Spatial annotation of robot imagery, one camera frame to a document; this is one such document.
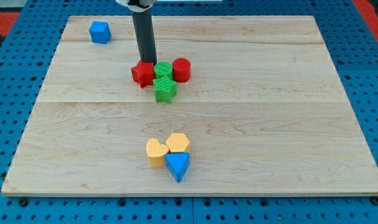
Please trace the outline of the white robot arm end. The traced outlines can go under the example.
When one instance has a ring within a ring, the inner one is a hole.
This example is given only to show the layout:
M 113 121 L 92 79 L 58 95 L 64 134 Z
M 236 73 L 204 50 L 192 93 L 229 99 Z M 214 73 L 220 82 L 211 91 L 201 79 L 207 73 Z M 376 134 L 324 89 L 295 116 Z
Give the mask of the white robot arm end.
M 127 7 L 132 12 L 144 12 L 151 9 L 157 0 L 115 0 L 119 5 Z

